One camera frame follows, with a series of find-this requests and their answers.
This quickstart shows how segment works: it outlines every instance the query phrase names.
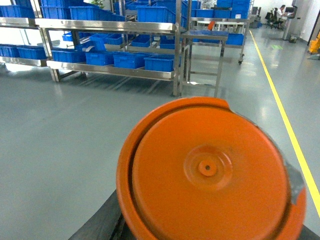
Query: blue crate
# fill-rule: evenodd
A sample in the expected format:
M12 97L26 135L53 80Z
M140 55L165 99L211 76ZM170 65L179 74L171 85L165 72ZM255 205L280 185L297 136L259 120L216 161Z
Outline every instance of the blue crate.
M138 22L175 23L176 15L165 6L138 6Z
M214 17L216 19L229 19L230 15L230 10L214 10Z
M110 10L100 10L100 20L101 21L112 21L112 11Z
M134 1L126 5L127 9L129 10L137 10L138 6L148 6L149 3L147 1Z
M137 69L145 66L145 58L150 57L151 53L130 53L119 52L113 55L114 66L116 68Z
M173 13L176 12L176 0L157 0L156 1L157 7L166 7ZM188 4L185 1L181 2L181 14L182 16L186 17L188 15Z
M5 18L35 18L33 9L26 6L8 5L0 6L0 9Z
M90 33L90 32L79 32L80 39L90 37L91 35L92 35L92 33ZM69 31L69 32L63 34L62 39L63 39L63 41L66 41L66 42L72 42L73 41L72 40L72 33Z
M123 43L121 34L111 34L105 39L106 44L110 45L120 45Z
M150 36L149 35L139 35L132 42L131 46L148 48L150 46Z
M107 43L107 38L110 37L112 34L105 34L105 33L97 33L90 37L90 40L94 42L94 50L97 51L105 51Z
M17 47L20 58L22 59L35 59L44 60L47 59L45 48L39 46L22 46Z
M232 11L249 11L250 1L247 0L233 0Z
M100 9L96 6L71 6L69 7L72 20L110 21L111 11Z
M88 3L85 3L83 0L41 0L41 5L43 7L68 8L73 6L87 6Z
M192 0L191 9L196 10L201 8L201 2L197 0Z
M86 52L85 53L86 64L98 65L98 66L112 65L112 64L114 64L114 54L116 54L116 53L113 51Z
M32 9L30 0L15 0L15 5L20 5Z
M186 28L187 27L187 18L186 17L181 17L181 26L183 27L183 28Z
M86 61L86 54L83 51L73 49L52 50L54 61L64 63L83 63Z
M75 46L75 50L80 51L80 52L85 52L87 50L87 48L89 47L94 47L95 50L97 50L96 48L96 42L95 41L87 41L85 43L81 43L78 44L77 46Z
M247 19L248 18L248 11L231 11L231 19L235 19L237 15L240 16L240 19Z
M19 58L19 51L16 45L0 44L0 56L1 57L10 57L10 58Z
M45 19L71 19L69 8L42 6L43 18Z
M233 0L217 0L216 6L217 8L231 8Z
M197 9L196 11L196 17L197 18L213 18L215 14L215 10L213 9Z
M67 32L65 34L62 35L62 39L63 41L66 41L66 42L72 42L72 33L71 32Z
M126 17L118 15L118 14L112 14L111 15L111 21L114 21L114 22L125 22L126 21Z
M229 33L228 40L225 44L227 45L239 45L241 46L244 42L245 36L243 34Z
M200 41L203 43L208 43L208 44L219 44L220 43L219 40L211 40L211 39L201 39Z
M160 48L161 49L175 49L175 40L174 39L169 39L169 40L161 39Z
M144 58L145 70L172 72L174 70L175 55L157 54Z

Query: metal shelving unit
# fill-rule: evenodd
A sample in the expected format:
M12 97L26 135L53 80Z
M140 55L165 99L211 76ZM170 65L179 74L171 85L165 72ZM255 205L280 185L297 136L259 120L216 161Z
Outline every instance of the metal shelving unit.
M0 17L1 28L15 28L15 29L37 29L35 19L22 17ZM2 64L19 64L34 67L46 67L46 60L34 60L19 57L4 57L0 56L0 63Z
M225 45L226 48L230 49L241 49L240 50L240 58L238 60L239 65L242 64L244 61L244 51L245 51L245 45L246 45L246 39L247 35L249 33L249 25L250 25L250 13L252 12L253 6L254 6L255 0L251 0L250 2L250 7L249 7L249 14L248 14L248 19L237 19L237 18L203 18L203 17L189 17L189 29L194 28L194 23L198 21L205 21L205 22L219 22L219 24L223 25L224 23L226 25L230 25L234 23L235 25L242 24L244 25L244 40L242 45ZM215 43L202 43L202 42L195 42L193 43L195 46L207 46L207 47L219 47L219 44Z
M6 57L0 56L0 63L2 64L19 64L33 67L47 67L47 60L35 60L20 57Z
M173 95L179 95L179 59L180 59L180 34L182 31L181 25L181 8L177 7L176 24L173 23L155 23L155 22L134 22L134 21L91 21L91 20L62 20L62 19L46 19L41 17L40 5L38 0L34 0L34 10L37 11L38 18L35 19L35 25L39 27L43 34L43 40L48 50L47 65L50 67L53 73L52 79L59 82L63 75L60 75L59 70L70 70L71 73L76 72L91 72L109 75L119 75L128 77L138 77L143 79L172 81L173 82ZM162 54L174 54L175 66L172 72L161 71L149 71L144 68L139 69L127 69L118 68L113 65L97 66L87 65L84 63L68 63L57 62L52 59L52 44L49 35L49 31L52 30L70 30L73 34L73 43L77 45L79 43L78 31L86 32L104 32L104 33L119 33L123 36L127 34L152 34L152 35L172 35L175 36L175 50L172 49L159 49L156 46L144 47L132 47L129 45L129 41L122 48L126 52L150 52L150 53L162 53Z
M183 90L183 86L190 84L191 74L202 74L207 76L216 76L217 81L215 85L205 84L206 87L215 87L215 96L218 93L218 87L222 71L222 62L225 50L226 37L210 35L210 36L197 36L197 38L205 38L212 40L221 40L222 44L214 44L215 47L221 47L220 61L218 73L205 73L191 71L191 56L192 45L199 46L212 46L211 43L193 42L194 33L187 31L190 29L190 24L187 29L181 27L181 2L182 0L176 0L176 23L155 23L155 22L135 22L135 21L91 21L91 20L67 20L67 19L46 19L42 17L40 0L31 0L32 8L36 19L30 18L0 18L0 27L9 28L30 28L38 29L44 45L44 49L47 56L46 60L30 60L23 58L0 58L1 63L15 63L21 65L30 65L37 67L48 66L50 69L51 77L55 82L60 82L63 78L70 76L74 73L100 73L107 75L118 75L126 77L137 77L143 79L171 81L173 82L173 95L179 96ZM126 15L123 10L125 7L125 0L120 1L120 13ZM191 1L189 1L188 9L188 21L196 21L197 18L190 18L191 16ZM73 45L76 46L80 43L78 32L93 32L93 33L118 33L122 34L124 44L117 47L118 50L125 52L147 52L157 54L173 54L174 55L174 70L172 72L162 71L150 71L145 70L144 67L139 69L127 69L118 68L113 65L97 66L87 65L84 63L68 63L53 61L52 49L53 44L50 38L49 31L71 31ZM125 37L128 34L144 34L153 36L174 36L174 49L161 49L158 48L159 42L151 43L149 47L134 47L131 46L129 41L125 41ZM68 70L70 72L61 74L60 70Z

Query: gray epoxy floor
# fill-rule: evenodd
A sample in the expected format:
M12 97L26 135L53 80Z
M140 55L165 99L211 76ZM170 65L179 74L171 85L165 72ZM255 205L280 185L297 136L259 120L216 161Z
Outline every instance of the gray epoxy floor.
M320 61L307 60L304 43L277 40L274 29L252 32L319 187ZM239 66L239 51L226 50L219 97L264 129L300 169L250 35L245 54ZM218 55L195 47L194 69L214 71L210 60ZM0 66L0 239L69 238L115 189L118 154L132 127L174 100L171 93L168 82L90 74L56 84L45 68ZM183 96L213 90L188 87ZM305 225L320 235L310 194Z

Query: orange object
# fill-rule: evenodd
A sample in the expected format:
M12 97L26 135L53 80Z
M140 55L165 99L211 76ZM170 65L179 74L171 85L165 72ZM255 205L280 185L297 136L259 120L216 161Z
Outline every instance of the orange object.
M214 28L214 26L216 25L215 21L211 21L208 25L208 30L212 31L212 29Z
M139 240L296 240L306 211L300 173L257 126L210 97L145 116L123 145L116 186Z

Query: shelf leg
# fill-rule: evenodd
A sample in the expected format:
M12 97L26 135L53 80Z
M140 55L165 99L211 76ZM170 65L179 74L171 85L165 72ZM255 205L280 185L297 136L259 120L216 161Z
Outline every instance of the shelf leg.
M218 73L216 76L216 83L215 83L215 90L214 90L215 98L218 97L218 91L219 91L219 85L220 85L221 73L222 73L222 65L224 63L224 56L225 56L225 47L226 47L226 41L222 41L220 59L219 59L219 65L218 65Z
M188 58L188 61L187 61L187 79L186 81L187 82L190 82L190 78L191 78L191 58L192 58L192 44L193 43L193 39L192 39L192 42L190 43L190 48L189 48L189 58Z

